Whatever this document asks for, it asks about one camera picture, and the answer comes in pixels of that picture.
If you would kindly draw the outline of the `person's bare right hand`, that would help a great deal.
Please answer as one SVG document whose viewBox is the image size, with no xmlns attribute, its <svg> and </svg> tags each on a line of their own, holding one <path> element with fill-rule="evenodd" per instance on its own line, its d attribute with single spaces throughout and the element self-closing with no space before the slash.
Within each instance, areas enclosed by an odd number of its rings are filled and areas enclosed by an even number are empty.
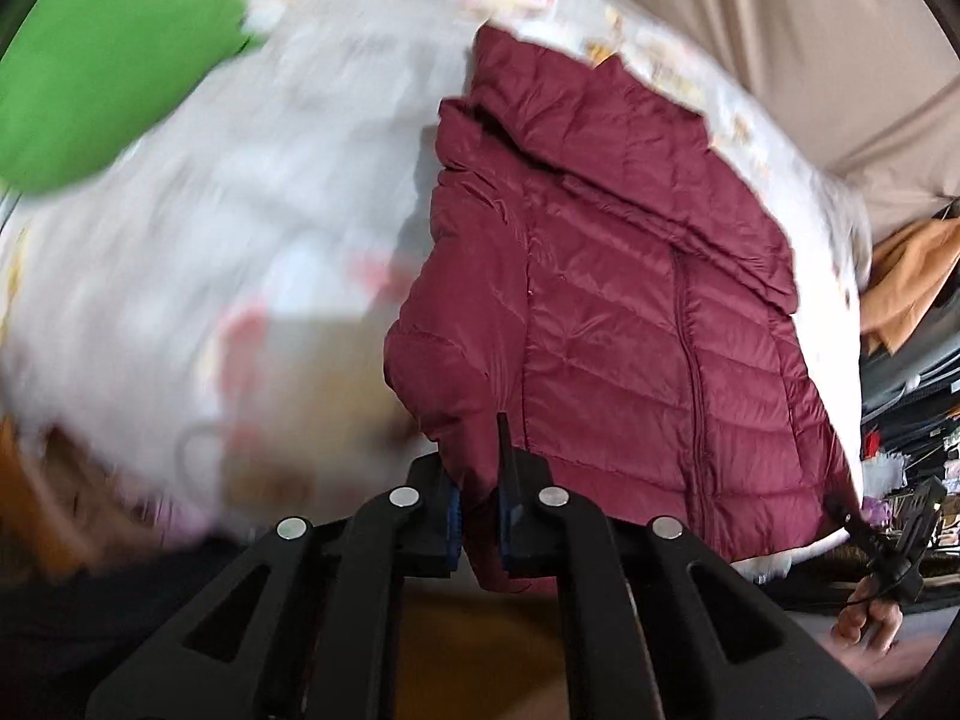
<svg viewBox="0 0 960 720">
<path fill-rule="evenodd" d="M 832 640 L 843 650 L 859 647 L 869 655 L 884 656 L 892 648 L 903 626 L 903 611 L 880 590 L 880 580 L 874 574 L 867 575 L 838 613 Z"/>
</svg>

